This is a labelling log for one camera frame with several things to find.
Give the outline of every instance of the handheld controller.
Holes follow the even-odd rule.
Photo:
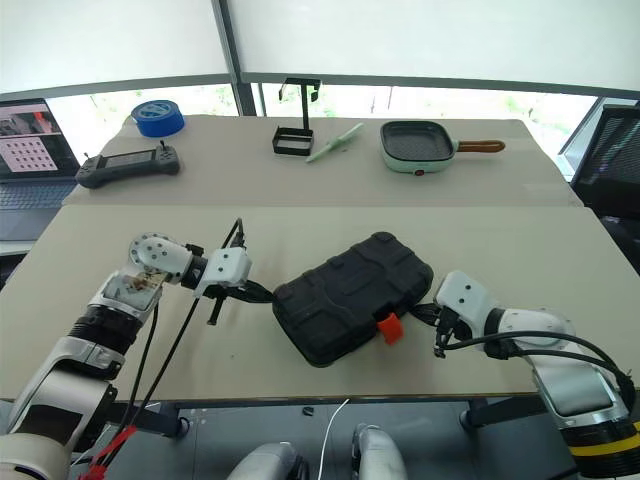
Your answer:
[[[99,188],[105,183],[152,173],[175,175],[180,171],[178,154],[160,141],[154,150],[89,158],[76,173],[76,180],[86,188]]]

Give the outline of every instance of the table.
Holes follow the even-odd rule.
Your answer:
[[[582,203],[520,120],[438,120],[458,140],[500,139],[495,154],[460,153],[454,164],[423,177],[386,168],[380,127],[389,120],[314,118],[316,149],[357,122],[361,133],[342,151],[313,164],[276,155],[278,125],[300,119],[186,117],[186,127],[166,139],[182,160],[177,177],[154,175],[76,187],[65,204],[262,206],[567,206]],[[154,148],[129,119],[105,155]]]
[[[580,336],[604,348],[622,369],[640,371],[640,278],[588,209],[71,205],[62,209],[0,292],[0,398],[18,394],[106,277],[126,262],[134,236],[160,231],[211,251],[236,216],[244,220],[254,262],[250,278],[268,288],[386,230],[433,267],[434,285],[449,271],[463,270],[504,305],[544,306],[563,313]],[[188,290],[165,288],[142,392],[191,300]],[[492,360],[475,349],[435,358],[433,328],[411,316],[404,318],[405,337],[395,346],[378,336],[332,366],[317,369],[304,361],[268,306],[230,300],[215,327],[206,325],[212,308],[213,302],[200,302],[155,399],[437,399],[535,391],[524,361]],[[147,329],[115,381],[120,399],[130,393]]]

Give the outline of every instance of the wooden handle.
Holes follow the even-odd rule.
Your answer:
[[[460,142],[458,144],[459,152],[499,152],[504,150],[505,144],[500,140],[479,140]]]

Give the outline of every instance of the black plastic case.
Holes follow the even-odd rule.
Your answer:
[[[326,367],[405,314],[429,291],[433,270],[387,232],[279,286],[273,313],[307,361]]]

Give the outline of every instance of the blue tape roll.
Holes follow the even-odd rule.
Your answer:
[[[184,117],[171,100],[151,100],[131,112],[138,130],[145,137],[166,137],[182,130]]]

